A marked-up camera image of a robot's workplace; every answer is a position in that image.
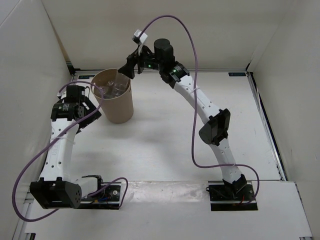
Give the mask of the clear unlabeled plastic bottle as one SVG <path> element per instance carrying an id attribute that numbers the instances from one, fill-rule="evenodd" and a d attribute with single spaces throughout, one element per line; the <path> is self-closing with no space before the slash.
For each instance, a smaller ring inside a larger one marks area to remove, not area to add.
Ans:
<path id="1" fill-rule="evenodd" d="M 115 77 L 113 84 L 111 86 L 111 92 L 110 92 L 111 97 L 116 98 L 121 96 L 126 92 L 129 85 L 130 85 L 130 79 L 125 75 L 118 74 Z"/>

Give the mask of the green label clear bottle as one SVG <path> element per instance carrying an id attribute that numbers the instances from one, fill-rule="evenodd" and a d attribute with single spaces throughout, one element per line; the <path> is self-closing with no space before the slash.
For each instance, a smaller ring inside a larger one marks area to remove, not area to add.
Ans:
<path id="1" fill-rule="evenodd" d="M 109 86 L 101 86 L 100 90 L 103 93 L 103 98 L 104 99 L 114 99 L 119 97 L 122 93 L 119 89 L 114 88 L 114 87 L 109 87 Z"/>

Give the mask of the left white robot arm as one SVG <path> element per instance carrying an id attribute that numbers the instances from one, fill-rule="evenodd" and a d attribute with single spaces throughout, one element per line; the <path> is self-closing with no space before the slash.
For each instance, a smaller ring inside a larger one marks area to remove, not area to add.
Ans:
<path id="1" fill-rule="evenodd" d="M 77 209 L 87 195 L 100 200 L 105 195 L 101 177 L 88 175 L 72 180 L 71 158 L 76 134 L 97 120 L 101 113 L 80 85 L 69 85 L 51 111 L 51 139 L 39 179 L 30 193 L 44 209 Z"/>

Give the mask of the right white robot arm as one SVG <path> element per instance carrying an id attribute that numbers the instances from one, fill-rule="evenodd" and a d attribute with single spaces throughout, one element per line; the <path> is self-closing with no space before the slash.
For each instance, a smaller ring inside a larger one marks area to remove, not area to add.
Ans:
<path id="1" fill-rule="evenodd" d="M 150 50 L 137 37 L 133 41 L 137 49 L 128 55 L 126 64 L 118 72 L 133 79 L 136 73 L 141 74 L 144 69 L 157 70 L 161 79 L 184 97 L 203 123 L 199 136 L 212 149 L 221 168 L 226 197 L 230 200 L 238 199 L 247 180 L 237 167 L 229 145 L 230 111 L 214 105 L 198 88 L 188 69 L 176 61 L 173 46 L 168 39 L 157 39 L 153 44 L 154 50 Z"/>

